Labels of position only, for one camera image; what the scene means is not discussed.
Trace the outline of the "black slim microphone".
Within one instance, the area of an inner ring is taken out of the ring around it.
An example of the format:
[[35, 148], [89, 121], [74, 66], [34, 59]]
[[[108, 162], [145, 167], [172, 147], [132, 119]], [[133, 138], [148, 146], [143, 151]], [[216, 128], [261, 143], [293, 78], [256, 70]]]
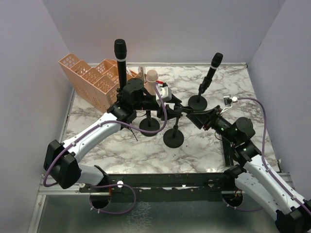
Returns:
[[209, 68], [208, 73], [206, 75], [206, 81], [212, 81], [212, 78], [213, 78], [216, 70], [218, 69], [218, 67], [222, 63], [222, 60], [223, 60], [223, 54], [217, 52], [214, 55], [214, 57], [212, 58], [210, 68]]

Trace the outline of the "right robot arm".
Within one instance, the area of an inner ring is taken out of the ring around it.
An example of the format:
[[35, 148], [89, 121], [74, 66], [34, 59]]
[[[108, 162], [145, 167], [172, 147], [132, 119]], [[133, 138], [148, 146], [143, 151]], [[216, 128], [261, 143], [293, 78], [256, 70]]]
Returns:
[[254, 199], [281, 233], [306, 233], [311, 229], [311, 202], [287, 184], [252, 142], [253, 123], [247, 117], [233, 124], [221, 115], [220, 106], [207, 111], [189, 110], [187, 118], [199, 129], [213, 129], [234, 150], [238, 164], [227, 170], [235, 186]]

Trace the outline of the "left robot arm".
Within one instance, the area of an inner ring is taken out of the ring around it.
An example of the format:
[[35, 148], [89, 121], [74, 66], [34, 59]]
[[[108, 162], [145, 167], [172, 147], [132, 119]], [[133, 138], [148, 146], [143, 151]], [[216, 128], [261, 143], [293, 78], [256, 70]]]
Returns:
[[142, 80], [132, 78], [118, 91], [117, 101], [99, 120], [64, 142], [54, 140], [49, 143], [43, 165], [46, 171], [43, 185], [49, 186], [48, 176], [63, 189], [75, 183], [107, 184], [107, 174], [100, 167], [80, 164], [90, 150], [123, 128], [134, 128], [131, 123], [138, 110], [157, 111], [164, 122], [192, 110], [181, 104], [166, 83], [155, 83], [154, 91], [156, 95], [151, 95]]

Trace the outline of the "black tripod mic stand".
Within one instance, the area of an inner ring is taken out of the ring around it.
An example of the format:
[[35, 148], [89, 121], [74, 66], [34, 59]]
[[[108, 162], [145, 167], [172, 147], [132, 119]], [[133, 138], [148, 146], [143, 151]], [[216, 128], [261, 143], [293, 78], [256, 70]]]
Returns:
[[[117, 100], [122, 100], [122, 90], [121, 88], [117, 88]], [[128, 129], [132, 135], [134, 136], [134, 138], [136, 139], [136, 141], [138, 141], [136, 135], [134, 134], [132, 128], [128, 127], [128, 126], [125, 126], [126, 129]]]

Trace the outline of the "black round-base stand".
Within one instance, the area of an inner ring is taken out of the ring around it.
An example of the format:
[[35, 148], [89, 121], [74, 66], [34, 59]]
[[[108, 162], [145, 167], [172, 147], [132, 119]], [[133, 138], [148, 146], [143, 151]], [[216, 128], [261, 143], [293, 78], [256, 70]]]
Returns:
[[151, 111], [146, 111], [146, 118], [140, 122], [139, 128], [144, 131], [158, 131], [160, 124], [155, 118], [151, 117]]
[[212, 78], [204, 77], [203, 82], [199, 85], [198, 94], [191, 96], [188, 100], [188, 106], [193, 110], [202, 111], [207, 107], [207, 100], [202, 94], [207, 90], [212, 82]]
[[184, 135], [178, 127], [179, 119], [180, 118], [176, 118], [173, 128], [167, 130], [163, 135], [163, 142], [169, 148], [178, 148], [184, 142]]

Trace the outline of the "beige microphone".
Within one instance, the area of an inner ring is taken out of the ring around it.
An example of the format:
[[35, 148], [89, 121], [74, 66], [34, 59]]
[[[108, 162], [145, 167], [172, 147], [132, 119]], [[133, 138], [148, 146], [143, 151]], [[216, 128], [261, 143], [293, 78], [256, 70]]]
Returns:
[[153, 96], [156, 95], [155, 85], [158, 80], [158, 73], [156, 70], [149, 70], [146, 74], [145, 89]]

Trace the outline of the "black microphone silver grille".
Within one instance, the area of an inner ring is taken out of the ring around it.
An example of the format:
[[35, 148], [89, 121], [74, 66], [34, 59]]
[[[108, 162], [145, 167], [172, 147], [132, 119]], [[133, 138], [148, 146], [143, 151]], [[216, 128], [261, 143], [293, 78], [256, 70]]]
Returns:
[[228, 142], [226, 139], [222, 139], [222, 146], [223, 146], [225, 166], [233, 166], [234, 161], [232, 155], [234, 154], [234, 151], [231, 148], [230, 142]]

